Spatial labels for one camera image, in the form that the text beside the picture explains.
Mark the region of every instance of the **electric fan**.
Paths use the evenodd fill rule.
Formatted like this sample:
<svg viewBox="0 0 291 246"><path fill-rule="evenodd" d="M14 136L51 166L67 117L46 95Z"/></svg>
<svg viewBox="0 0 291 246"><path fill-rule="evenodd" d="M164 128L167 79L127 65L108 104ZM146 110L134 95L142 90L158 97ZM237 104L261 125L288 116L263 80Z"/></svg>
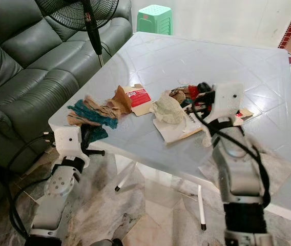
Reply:
<svg viewBox="0 0 291 246"><path fill-rule="evenodd" d="M77 31L87 31L101 67L102 46L98 29L114 15L118 0L36 0L44 13L59 24Z"/></svg>

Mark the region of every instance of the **red label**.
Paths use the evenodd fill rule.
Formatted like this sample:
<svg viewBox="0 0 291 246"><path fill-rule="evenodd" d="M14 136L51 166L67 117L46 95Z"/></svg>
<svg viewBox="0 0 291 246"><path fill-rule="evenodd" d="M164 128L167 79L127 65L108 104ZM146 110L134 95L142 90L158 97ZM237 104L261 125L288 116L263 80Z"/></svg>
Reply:
<svg viewBox="0 0 291 246"><path fill-rule="evenodd" d="M126 95L132 100L132 107L139 106L151 100L145 89L130 91Z"/></svg>

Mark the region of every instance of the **green leather sofa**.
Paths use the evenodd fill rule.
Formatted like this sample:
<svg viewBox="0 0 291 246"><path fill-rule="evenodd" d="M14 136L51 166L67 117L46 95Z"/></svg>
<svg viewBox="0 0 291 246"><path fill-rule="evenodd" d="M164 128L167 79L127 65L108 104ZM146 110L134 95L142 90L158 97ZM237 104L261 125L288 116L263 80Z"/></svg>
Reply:
<svg viewBox="0 0 291 246"><path fill-rule="evenodd" d="M130 0L119 1L99 33L115 54L132 36ZM104 61L109 58L103 51ZM49 130L49 117L99 69L87 33L43 16L34 0L0 0L0 166ZM26 171L46 147L42 141L31 145L12 170Z"/></svg>

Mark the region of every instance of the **table top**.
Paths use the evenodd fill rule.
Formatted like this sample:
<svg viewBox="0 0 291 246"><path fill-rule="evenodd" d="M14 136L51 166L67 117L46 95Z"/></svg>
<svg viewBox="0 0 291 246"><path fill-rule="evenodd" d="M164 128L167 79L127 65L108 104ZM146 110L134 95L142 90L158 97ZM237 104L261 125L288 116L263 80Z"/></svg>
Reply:
<svg viewBox="0 0 291 246"><path fill-rule="evenodd" d="M112 98L118 85L142 84L152 100L182 81L197 85L238 81L244 84L242 106L254 113L244 124L263 145L291 162L291 75L287 51L250 48L138 32L50 119L53 130L68 125L68 105L85 95L99 104ZM113 151L144 165L171 173L210 189L217 189L198 169L210 154L194 134L165 146L152 113L133 113L104 127L109 137L91 145ZM291 211L291 175L272 203Z"/></svg>

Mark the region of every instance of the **green plastic stool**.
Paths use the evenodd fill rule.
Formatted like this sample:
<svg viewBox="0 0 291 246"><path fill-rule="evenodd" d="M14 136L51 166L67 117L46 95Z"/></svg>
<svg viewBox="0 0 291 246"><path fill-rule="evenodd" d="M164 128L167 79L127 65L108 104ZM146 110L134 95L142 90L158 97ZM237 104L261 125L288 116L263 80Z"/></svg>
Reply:
<svg viewBox="0 0 291 246"><path fill-rule="evenodd" d="M137 32L173 34L172 10L169 7L150 5L137 14Z"/></svg>

